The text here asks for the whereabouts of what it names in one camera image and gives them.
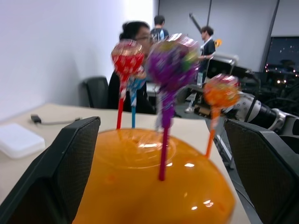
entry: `orange bowl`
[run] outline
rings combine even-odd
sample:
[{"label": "orange bowl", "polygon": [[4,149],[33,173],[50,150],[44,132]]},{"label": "orange bowl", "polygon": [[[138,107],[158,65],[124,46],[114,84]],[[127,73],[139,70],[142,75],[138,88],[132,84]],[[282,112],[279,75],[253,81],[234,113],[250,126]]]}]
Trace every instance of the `orange bowl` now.
[{"label": "orange bowl", "polygon": [[166,179],[158,180],[162,135],[143,129],[99,133],[74,224],[226,224],[235,199],[216,166],[169,137]]}]

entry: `man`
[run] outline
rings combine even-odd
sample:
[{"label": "man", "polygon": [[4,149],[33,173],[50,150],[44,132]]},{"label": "man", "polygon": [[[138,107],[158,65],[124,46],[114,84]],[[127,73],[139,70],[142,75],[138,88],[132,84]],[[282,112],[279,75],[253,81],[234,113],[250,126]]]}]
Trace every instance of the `man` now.
[{"label": "man", "polygon": [[[202,53],[201,56],[199,56],[199,72],[202,73],[202,83],[206,83],[210,79],[209,77],[206,77],[206,70],[208,61],[213,57],[213,53],[215,52],[215,43],[212,39],[213,34],[214,30],[209,26],[201,29],[201,38],[204,41],[204,44],[200,47]],[[186,113],[192,113],[194,111],[194,106],[200,95],[200,93],[196,93],[194,101],[191,101],[189,107],[185,110]]]},{"label": "man", "polygon": [[164,24],[165,24],[165,18],[162,15],[157,15],[154,18],[155,21],[155,28],[152,29],[150,32],[153,36],[154,41],[162,41],[165,40],[168,36],[169,33],[167,29],[164,29]]}]

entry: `red lollipop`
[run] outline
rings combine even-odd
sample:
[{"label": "red lollipop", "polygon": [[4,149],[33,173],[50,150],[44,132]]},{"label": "red lollipop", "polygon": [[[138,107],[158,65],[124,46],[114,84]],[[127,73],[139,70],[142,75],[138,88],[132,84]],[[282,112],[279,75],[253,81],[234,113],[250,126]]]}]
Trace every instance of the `red lollipop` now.
[{"label": "red lollipop", "polygon": [[133,40],[120,41],[111,52],[114,68],[120,78],[120,101],[118,104],[118,117],[116,129],[121,127],[123,101],[126,96],[127,82],[130,75],[135,74],[141,66],[144,54],[142,46]]}]

